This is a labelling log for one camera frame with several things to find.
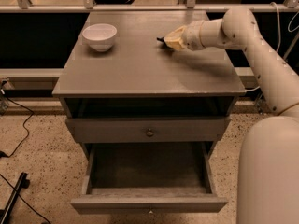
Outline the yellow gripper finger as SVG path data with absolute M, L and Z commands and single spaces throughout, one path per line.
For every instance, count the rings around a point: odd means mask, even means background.
M 186 29 L 185 25 L 180 26 L 175 31 L 170 32 L 167 37 L 180 37 L 184 30 Z
M 171 38 L 171 37 L 165 37 L 164 43 L 171 49 L 174 50 L 183 50 L 186 48 L 186 45 L 184 44 L 183 40 L 179 38 Z

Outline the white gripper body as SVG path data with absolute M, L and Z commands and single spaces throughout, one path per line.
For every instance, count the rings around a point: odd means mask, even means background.
M 222 48 L 224 33 L 222 19 L 212 21 L 193 21 L 182 33 L 183 44 L 190 50 L 202 50 L 209 47 Z

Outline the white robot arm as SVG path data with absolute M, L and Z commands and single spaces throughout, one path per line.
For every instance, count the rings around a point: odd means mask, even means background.
M 299 76 L 264 40 L 253 13 L 227 10 L 164 37 L 171 49 L 241 50 L 274 115 L 254 124 L 239 156 L 237 224 L 299 224 Z

